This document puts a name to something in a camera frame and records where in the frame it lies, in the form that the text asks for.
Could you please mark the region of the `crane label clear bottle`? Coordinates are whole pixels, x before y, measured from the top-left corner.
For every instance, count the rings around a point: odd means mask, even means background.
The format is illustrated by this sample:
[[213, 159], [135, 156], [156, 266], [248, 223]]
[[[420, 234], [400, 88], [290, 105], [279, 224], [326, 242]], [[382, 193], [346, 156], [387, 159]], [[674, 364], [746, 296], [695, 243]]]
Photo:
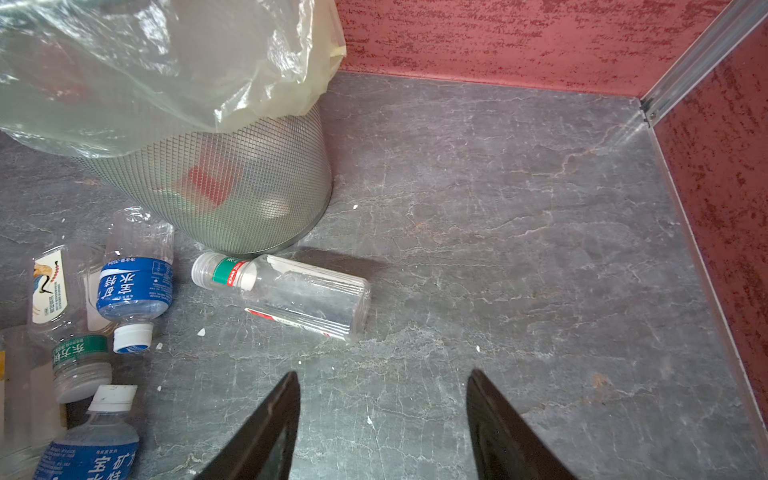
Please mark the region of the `crane label clear bottle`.
[[91, 244], [69, 242], [30, 260], [28, 328], [50, 350], [59, 404], [89, 398], [112, 382], [107, 329], [89, 325], [91, 278], [99, 276], [101, 257]]

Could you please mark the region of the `red white label bottle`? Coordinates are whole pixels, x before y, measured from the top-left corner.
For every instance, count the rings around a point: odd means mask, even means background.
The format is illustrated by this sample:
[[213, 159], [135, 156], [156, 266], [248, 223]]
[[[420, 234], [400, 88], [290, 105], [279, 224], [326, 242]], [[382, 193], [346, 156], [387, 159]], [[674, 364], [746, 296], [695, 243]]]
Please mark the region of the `red white label bottle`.
[[243, 176], [243, 168], [234, 160], [218, 154], [201, 155], [197, 162], [173, 183], [187, 210], [213, 211], [232, 195]]

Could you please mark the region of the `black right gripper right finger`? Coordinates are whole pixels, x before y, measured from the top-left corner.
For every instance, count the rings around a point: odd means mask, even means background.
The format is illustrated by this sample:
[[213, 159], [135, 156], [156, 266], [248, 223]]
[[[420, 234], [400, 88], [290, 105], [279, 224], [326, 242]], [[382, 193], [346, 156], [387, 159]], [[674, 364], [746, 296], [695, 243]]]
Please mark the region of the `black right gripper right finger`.
[[575, 479], [478, 368], [467, 381], [466, 409], [480, 479]]

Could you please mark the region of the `blue label bottle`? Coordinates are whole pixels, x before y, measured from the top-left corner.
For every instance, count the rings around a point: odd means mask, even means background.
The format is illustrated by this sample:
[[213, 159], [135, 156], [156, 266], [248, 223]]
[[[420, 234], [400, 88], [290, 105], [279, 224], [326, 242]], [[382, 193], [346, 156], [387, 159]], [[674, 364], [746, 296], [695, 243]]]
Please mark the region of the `blue label bottle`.
[[174, 227], [141, 207], [117, 211], [109, 227], [96, 308], [115, 324], [113, 351], [152, 344], [156, 319], [173, 301]]

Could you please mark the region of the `green band square bottle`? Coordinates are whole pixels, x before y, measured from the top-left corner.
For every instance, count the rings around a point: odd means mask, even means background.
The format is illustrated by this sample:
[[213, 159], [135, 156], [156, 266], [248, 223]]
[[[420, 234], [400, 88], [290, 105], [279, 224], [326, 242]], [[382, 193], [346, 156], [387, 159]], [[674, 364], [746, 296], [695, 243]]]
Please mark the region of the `green band square bottle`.
[[191, 268], [195, 285], [242, 298], [252, 315], [346, 342], [363, 333], [371, 287], [361, 277], [275, 255], [252, 260], [206, 252]]

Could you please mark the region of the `Pocari Sweat blue bottle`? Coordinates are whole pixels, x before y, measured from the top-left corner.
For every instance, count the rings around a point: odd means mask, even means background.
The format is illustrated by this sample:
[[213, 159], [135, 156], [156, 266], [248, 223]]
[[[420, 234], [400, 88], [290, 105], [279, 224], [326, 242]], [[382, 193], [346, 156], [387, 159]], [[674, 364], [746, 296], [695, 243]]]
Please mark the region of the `Pocari Sweat blue bottle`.
[[85, 423], [48, 445], [33, 479], [128, 478], [139, 447], [138, 432], [128, 422], [136, 392], [135, 385], [101, 385]]

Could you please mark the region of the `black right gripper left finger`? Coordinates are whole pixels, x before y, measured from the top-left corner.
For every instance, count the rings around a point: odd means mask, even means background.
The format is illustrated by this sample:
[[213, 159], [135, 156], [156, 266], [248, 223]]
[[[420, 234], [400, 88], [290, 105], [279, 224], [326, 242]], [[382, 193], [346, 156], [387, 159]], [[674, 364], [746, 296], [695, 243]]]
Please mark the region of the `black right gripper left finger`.
[[287, 479], [299, 418], [300, 383], [290, 371], [196, 479]]

